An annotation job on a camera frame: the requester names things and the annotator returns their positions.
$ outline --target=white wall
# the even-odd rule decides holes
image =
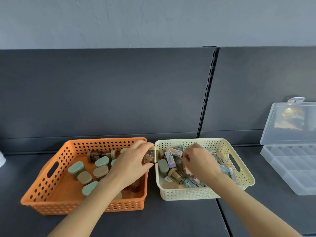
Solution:
[[[316,0],[0,0],[0,49],[316,45]]]

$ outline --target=forearm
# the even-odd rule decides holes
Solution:
[[[102,213],[120,192],[114,178],[101,180],[89,196],[49,234],[49,237],[88,237]]]
[[[242,191],[228,176],[206,183],[239,216],[252,237],[301,236],[273,212]]]

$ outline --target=transparent box lid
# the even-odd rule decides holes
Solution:
[[[316,102],[273,103],[261,145],[316,143]]]

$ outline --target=person's left hand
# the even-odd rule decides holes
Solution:
[[[152,146],[154,144],[151,142],[137,140],[123,154],[120,154],[106,177],[114,178],[121,189],[131,185],[154,165],[153,163],[142,165],[145,153]]]

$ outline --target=basket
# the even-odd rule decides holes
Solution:
[[[222,138],[201,138],[201,139],[178,139],[178,140],[159,140],[156,141],[155,146],[159,149],[166,149],[167,147],[176,146],[189,146],[193,143],[198,143],[204,148],[210,148],[215,151],[222,152],[229,167],[232,167],[235,171],[235,175],[240,183],[240,188],[245,190],[248,186],[255,184],[255,179],[240,159],[231,144]],[[238,172],[228,157],[229,154],[235,159],[239,165],[240,171]],[[164,179],[159,175],[158,164],[155,164],[156,168],[156,183],[160,189],[161,198],[164,200],[199,200],[199,199],[215,199],[220,198],[211,188],[199,187],[199,188],[183,188],[183,189],[163,189],[162,183]]]
[[[88,163],[89,150],[113,150],[119,153],[124,147],[131,146],[136,140],[146,138],[113,138],[69,140],[45,164],[34,183],[21,199],[21,204],[30,206],[42,215],[67,215],[84,199],[82,184],[75,181],[68,168],[82,161],[85,169],[92,175],[96,166]],[[105,212],[137,211],[144,209],[147,195],[148,172],[140,178],[140,191],[122,191],[123,199],[113,200]]]

